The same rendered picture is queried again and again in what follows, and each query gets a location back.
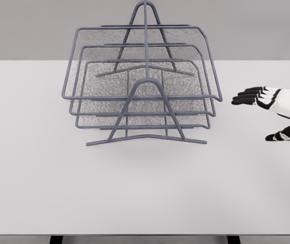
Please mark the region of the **medium grey mesh folder tray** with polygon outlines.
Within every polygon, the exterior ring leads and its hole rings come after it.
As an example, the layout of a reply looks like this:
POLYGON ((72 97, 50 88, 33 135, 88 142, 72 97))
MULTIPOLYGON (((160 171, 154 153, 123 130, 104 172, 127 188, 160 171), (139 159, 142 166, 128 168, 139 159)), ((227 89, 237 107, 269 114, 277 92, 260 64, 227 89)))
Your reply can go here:
POLYGON ((166 114, 157 87, 136 84, 146 77, 161 84, 178 116, 213 115, 221 97, 208 51, 185 43, 82 46, 70 61, 64 95, 75 115, 117 116, 129 95, 129 114, 166 114))

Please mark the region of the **small grey mesh folder tray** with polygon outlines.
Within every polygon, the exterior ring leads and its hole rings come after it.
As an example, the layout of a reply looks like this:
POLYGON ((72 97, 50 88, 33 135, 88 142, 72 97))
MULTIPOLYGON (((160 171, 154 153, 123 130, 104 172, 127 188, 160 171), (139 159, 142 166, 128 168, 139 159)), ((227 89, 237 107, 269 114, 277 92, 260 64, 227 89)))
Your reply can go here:
MULTIPOLYGON (((88 96, 126 96, 134 82, 145 77, 144 63, 120 63, 114 71, 114 63, 81 64, 76 95, 88 96)), ((203 95, 207 93, 205 72, 200 61, 176 62, 176 72, 171 63, 150 63, 151 78, 161 81, 168 96, 203 95)), ((136 91, 137 96, 158 96, 157 88, 150 83, 142 84, 136 91)), ((120 112, 124 101, 74 101, 72 111, 81 113, 114 113, 120 112)), ((174 112, 204 111, 204 99, 170 100, 174 112)), ((132 101, 129 111, 163 111, 160 100, 132 101)), ((181 115, 177 116, 180 125, 202 124, 207 125, 206 116, 181 115)), ((100 117, 95 115, 80 115, 78 125, 86 126, 113 126, 115 117, 100 117)), ((171 117, 130 117, 123 118, 121 125, 172 125, 171 117)))

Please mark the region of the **large grey mesh folder tray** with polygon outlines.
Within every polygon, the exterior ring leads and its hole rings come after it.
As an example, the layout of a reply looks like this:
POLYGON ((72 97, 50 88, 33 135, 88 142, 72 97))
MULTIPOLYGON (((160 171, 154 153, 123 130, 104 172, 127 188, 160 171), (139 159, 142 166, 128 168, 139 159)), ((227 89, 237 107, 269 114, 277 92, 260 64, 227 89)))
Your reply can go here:
MULTIPOLYGON (((120 47, 124 42, 127 29, 125 25, 104 25, 100 27, 81 27, 76 30, 72 51, 68 63, 62 97, 66 100, 86 100, 94 96, 76 95, 81 64, 113 63, 118 57, 120 47)), ((142 25, 135 25, 130 30, 127 43, 143 43, 142 25)), ((150 63, 168 62, 176 72, 176 62, 200 61, 205 72, 207 93, 203 95, 171 96, 175 100, 215 99, 222 101, 222 94, 217 78, 214 61, 205 33, 198 26, 191 25, 149 25, 148 42, 150 63)), ((144 59, 143 47, 124 48, 121 56, 123 62, 127 59, 144 59)))

